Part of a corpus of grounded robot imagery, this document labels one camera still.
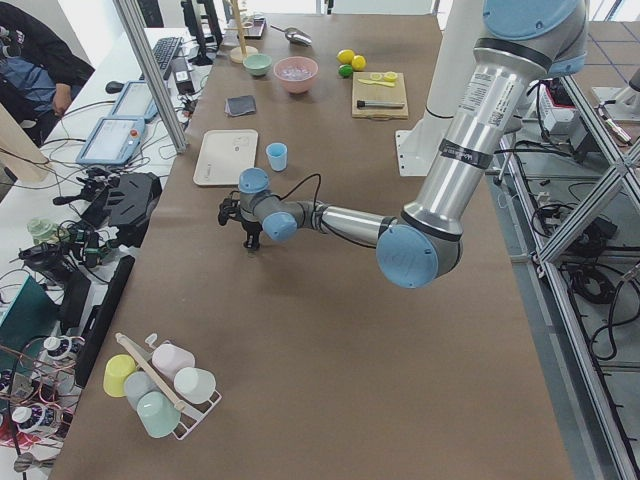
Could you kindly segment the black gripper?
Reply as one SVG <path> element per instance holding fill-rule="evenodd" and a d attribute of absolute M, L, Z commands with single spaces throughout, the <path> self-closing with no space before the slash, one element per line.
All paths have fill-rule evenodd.
<path fill-rule="evenodd" d="M 246 233 L 243 246 L 246 250 L 260 249 L 260 233 L 262 227 L 259 222 L 248 220 L 242 214 L 240 198 L 235 197 L 235 192 L 230 192 L 219 204 L 217 221 L 220 226 L 225 226 L 229 221 L 239 222 Z"/>

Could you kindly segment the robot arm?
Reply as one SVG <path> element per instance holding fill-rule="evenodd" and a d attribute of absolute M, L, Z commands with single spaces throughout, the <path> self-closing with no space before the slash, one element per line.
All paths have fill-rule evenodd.
<path fill-rule="evenodd" d="M 449 121 L 435 126 L 426 112 L 414 127 L 418 150 L 431 160 L 399 217 L 289 201 L 272 192 L 264 170 L 250 168 L 220 204 L 219 223 L 238 221 L 249 250 L 261 234 L 277 242 L 304 228 L 334 234 L 374 249 L 383 275 L 403 288 L 447 274 L 462 255 L 464 210 L 525 90 L 583 67 L 588 13 L 585 1 L 455 3 L 430 87 L 447 100 Z"/>

